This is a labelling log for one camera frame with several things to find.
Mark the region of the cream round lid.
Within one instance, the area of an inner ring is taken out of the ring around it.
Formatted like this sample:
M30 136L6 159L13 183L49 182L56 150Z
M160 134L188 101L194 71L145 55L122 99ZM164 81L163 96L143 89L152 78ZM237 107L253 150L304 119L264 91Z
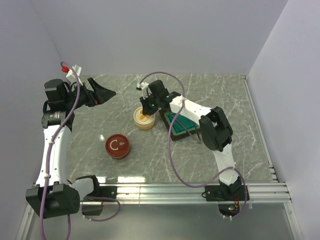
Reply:
M154 115L151 115L151 116L143 115L142 114L142 106L140 106L134 111L133 120L134 120L134 123L135 122L140 122L140 123L147 122L147 123L149 123L151 121L156 121L156 118L155 118Z

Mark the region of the red round lid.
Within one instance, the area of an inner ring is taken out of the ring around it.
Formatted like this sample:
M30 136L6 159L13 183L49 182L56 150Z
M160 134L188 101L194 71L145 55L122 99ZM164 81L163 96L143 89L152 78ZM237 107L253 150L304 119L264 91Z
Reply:
M105 142L106 152L114 159L123 159L130 153L130 142L125 135L113 134Z

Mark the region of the metal tongs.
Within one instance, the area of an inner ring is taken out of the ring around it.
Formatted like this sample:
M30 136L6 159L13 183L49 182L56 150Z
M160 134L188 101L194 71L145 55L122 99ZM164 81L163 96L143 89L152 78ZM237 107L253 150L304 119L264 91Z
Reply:
M173 141L191 137L197 144L200 144L200 127L192 120L179 115L172 126L170 137Z

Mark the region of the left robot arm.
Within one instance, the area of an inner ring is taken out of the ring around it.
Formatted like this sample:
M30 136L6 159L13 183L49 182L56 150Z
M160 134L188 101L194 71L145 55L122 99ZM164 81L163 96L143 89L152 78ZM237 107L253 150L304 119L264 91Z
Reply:
M28 204L44 219L75 214L84 198L96 201L101 196L95 175L79 177L70 184L66 174L67 151L75 118L71 110L95 107L116 95L115 91L100 86L92 78L88 82L92 89L61 79L44 84L47 101L41 119L44 133L42 164L35 186L25 194Z

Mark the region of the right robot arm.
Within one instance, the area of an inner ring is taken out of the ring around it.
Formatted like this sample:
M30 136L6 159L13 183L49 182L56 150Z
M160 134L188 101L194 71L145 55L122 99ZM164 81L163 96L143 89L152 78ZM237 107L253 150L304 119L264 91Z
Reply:
M152 83L140 82L136 85L141 91L139 98L144 115L154 115L160 110L174 114L169 124L173 130L178 117L184 117L200 128L203 144L212 151L218 174L219 195L232 200L243 190L243 181L236 171L232 154L233 129L221 107L210 108L188 100L183 93L169 92L161 80Z

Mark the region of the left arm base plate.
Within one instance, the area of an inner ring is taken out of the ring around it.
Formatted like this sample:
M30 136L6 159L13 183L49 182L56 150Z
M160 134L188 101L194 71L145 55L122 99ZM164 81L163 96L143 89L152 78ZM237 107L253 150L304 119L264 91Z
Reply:
M89 200L97 200L101 201L103 199L116 199L117 197L118 187L115 185L103 185L98 188L98 190L94 190L92 193L89 193L84 197L85 201Z

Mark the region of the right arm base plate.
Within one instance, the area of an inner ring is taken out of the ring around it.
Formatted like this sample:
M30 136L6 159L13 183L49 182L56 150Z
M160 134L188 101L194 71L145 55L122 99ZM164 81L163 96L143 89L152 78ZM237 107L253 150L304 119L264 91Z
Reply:
M241 185L235 192L230 193L227 187L221 185L207 185L201 196L207 202L234 202L245 200L245 187Z

